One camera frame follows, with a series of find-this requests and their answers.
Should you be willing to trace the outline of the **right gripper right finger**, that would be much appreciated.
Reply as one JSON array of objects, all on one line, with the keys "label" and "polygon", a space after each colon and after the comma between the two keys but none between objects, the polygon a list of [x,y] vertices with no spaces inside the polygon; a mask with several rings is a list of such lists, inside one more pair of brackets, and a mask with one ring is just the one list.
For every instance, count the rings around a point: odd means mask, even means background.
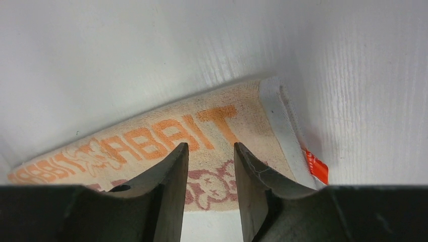
[{"label": "right gripper right finger", "polygon": [[331,194],[301,185],[234,145],[244,241],[350,241]]}]

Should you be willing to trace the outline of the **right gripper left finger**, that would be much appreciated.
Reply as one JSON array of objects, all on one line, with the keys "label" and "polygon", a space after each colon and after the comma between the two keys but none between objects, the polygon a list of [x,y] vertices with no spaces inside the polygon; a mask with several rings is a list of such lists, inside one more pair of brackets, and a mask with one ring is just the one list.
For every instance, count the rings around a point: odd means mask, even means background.
[{"label": "right gripper left finger", "polygon": [[108,192],[81,189],[60,231],[61,241],[180,241],[189,146]]}]

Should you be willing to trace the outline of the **rabbit print towel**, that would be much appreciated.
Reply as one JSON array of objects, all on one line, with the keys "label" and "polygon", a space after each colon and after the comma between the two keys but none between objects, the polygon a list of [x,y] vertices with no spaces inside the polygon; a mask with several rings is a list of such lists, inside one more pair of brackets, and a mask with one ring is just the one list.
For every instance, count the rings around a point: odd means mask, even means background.
[{"label": "rabbit print towel", "polygon": [[152,110],[36,157],[9,172],[8,180],[109,191],[187,143],[185,209],[236,210],[237,142],[299,184],[318,189],[329,182],[329,169],[309,151],[279,78],[242,82]]}]

